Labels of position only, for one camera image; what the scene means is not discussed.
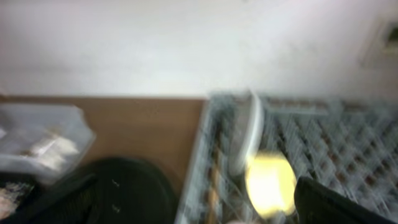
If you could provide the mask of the white tissue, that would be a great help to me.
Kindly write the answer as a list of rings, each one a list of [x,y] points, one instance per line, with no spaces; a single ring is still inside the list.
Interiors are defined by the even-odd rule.
[[[61,136],[43,138],[35,143],[28,155],[37,159],[38,163],[52,170],[60,170],[66,158],[79,154],[76,144]]]

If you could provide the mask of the wooden chopstick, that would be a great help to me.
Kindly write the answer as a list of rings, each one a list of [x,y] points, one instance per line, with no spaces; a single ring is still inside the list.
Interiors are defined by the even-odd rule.
[[[217,131],[215,135],[215,142],[213,148],[213,163],[211,165],[211,176],[210,176],[210,189],[208,191],[208,214],[206,217],[206,224],[217,223],[217,212],[216,207],[218,204],[218,183],[220,178],[219,166],[220,166],[220,131]]]

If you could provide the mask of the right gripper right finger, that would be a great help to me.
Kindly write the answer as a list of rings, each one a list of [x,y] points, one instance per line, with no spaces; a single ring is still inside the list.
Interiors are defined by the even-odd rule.
[[[300,177],[294,192],[301,224],[394,224],[309,177]]]

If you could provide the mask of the yellow bowl with food scraps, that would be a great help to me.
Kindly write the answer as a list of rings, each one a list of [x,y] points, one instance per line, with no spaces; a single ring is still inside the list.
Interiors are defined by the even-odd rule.
[[[264,152],[255,155],[246,166],[244,179],[248,198],[261,218],[294,213],[297,178],[283,154]]]

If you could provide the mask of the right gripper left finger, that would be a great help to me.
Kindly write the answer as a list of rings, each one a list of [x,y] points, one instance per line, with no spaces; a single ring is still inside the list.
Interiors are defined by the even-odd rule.
[[[1,223],[96,223],[95,184],[95,175],[62,184]]]

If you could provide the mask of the grey round plate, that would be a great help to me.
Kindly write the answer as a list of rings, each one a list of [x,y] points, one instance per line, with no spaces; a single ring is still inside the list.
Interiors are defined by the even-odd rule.
[[[238,101],[233,124],[228,172],[238,176],[257,154],[264,128],[262,101],[252,91]]]

